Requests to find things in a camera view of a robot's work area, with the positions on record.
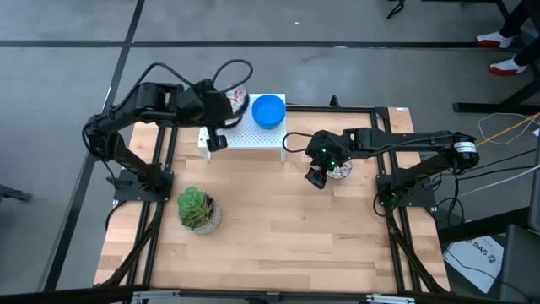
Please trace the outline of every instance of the shoe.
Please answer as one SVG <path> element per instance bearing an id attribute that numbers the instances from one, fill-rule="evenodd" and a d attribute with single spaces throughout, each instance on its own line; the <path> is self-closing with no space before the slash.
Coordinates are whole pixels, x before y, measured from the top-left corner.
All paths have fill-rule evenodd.
<path id="1" fill-rule="evenodd" d="M 500 35 L 499 32 L 480 35 L 476 37 L 476 43 L 478 43 L 480 46 L 499 48 L 507 48 L 508 46 L 510 46 L 513 40 L 514 37 L 504 38 L 502 35 Z"/>
<path id="2" fill-rule="evenodd" d="M 523 73 L 527 66 L 518 66 L 514 62 L 514 58 L 504 60 L 503 62 L 494 63 L 489 66 L 489 71 L 495 75 L 499 76 L 511 76 L 519 73 Z"/>

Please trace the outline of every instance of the white platform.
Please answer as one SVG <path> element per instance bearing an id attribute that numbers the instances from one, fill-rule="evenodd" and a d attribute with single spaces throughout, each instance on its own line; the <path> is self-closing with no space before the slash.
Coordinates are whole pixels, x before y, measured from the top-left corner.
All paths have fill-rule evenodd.
<path id="1" fill-rule="evenodd" d="M 285 103 L 285 94 L 250 94 L 250 105 L 242 117 L 242 121 L 232 129 L 219 129 L 218 135 L 225 135 L 229 149 L 280 149 L 281 161 L 285 161 L 285 150 L 282 141 L 287 133 L 287 116 L 274 129 L 267 130 L 259 127 L 253 120 L 251 106 L 255 99 L 263 95 L 275 95 Z M 206 141 L 208 139 L 208 130 L 201 128 L 199 132 L 198 148 L 202 149 L 207 161 L 212 159 L 211 153 L 207 149 Z"/>

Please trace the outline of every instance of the wooden tabletop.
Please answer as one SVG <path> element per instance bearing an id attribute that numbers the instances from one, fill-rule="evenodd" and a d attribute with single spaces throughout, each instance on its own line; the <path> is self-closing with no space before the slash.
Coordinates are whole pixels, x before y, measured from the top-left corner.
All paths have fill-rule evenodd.
<path id="1" fill-rule="evenodd" d="M 389 110 L 393 132 L 413 131 L 408 109 Z M 361 127 L 370 127 L 369 115 L 287 113 L 288 131 L 341 133 L 344 128 Z M 155 125 L 137 124 L 130 149 L 150 161 L 156 134 Z M 372 209 L 375 158 L 353 160 L 349 177 L 329 178 L 326 188 L 319 190 L 304 179 L 311 160 L 303 153 L 287 154 L 281 163 L 278 150 L 225 149 L 206 163 L 197 148 L 197 136 L 198 128 L 178 133 L 172 199 L 165 205 L 152 288 L 396 291 L 386 222 Z M 289 148 L 302 149 L 308 141 L 291 136 Z M 397 159 L 401 167 L 409 167 L 419 162 L 419 154 L 398 153 Z M 191 186 L 206 190 L 223 210 L 219 228 L 210 235 L 195 235 L 179 221 L 176 198 Z M 95 283 L 108 279 L 131 250 L 141 205 L 127 203 L 112 216 Z M 408 217 L 416 253 L 448 289 L 433 219 L 421 208 L 408 208 Z M 137 282 L 142 280 L 145 260 L 144 252 Z M 402 267 L 410 289 L 403 254 Z"/>

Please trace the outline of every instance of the gray floor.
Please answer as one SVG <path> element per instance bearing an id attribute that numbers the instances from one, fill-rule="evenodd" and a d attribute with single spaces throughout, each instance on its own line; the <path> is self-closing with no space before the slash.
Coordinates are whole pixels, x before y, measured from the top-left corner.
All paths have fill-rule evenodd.
<path id="1" fill-rule="evenodd" d="M 135 3 L 6 0 L 0 3 L 0 40 L 123 41 Z M 408 0 L 402 13 L 386 20 L 393 5 L 383 0 L 147 1 L 135 40 L 471 41 L 503 21 L 494 4 L 419 0 Z M 0 294 L 41 287 L 84 158 L 80 128 L 101 110 L 119 54 L 118 48 L 0 48 L 0 183 L 35 195 L 28 204 L 0 203 Z M 510 56 L 478 49 L 140 48 L 129 52 L 116 100 L 151 62 L 166 62 L 197 81 L 211 76 L 224 61 L 241 57 L 255 67 L 247 83 L 251 92 L 285 93 L 289 102 L 306 105 L 327 104 L 336 94 L 343 105 L 408 107 L 417 131 L 447 129 L 479 136 L 477 120 L 484 116 L 458 115 L 451 103 L 498 102 L 530 81 L 530 71 L 511 78 L 488 73 L 491 62 Z M 231 68 L 218 85 L 225 87 L 244 72 Z M 162 71 L 152 72 L 148 80 L 176 81 Z M 483 127 L 494 134 L 519 120 L 493 117 Z M 486 144 L 482 162 L 534 144 L 529 132 L 507 146 Z M 493 169 L 531 164 L 528 156 Z M 463 182 L 461 190 L 512 174 Z M 92 285 L 111 207 L 112 189 L 104 179 L 103 165 L 97 164 L 60 289 Z M 468 196 L 463 199 L 466 217 L 525 206 L 530 186 L 531 178 L 525 176 Z M 437 197 L 446 198 L 452 191 L 447 181 Z"/>

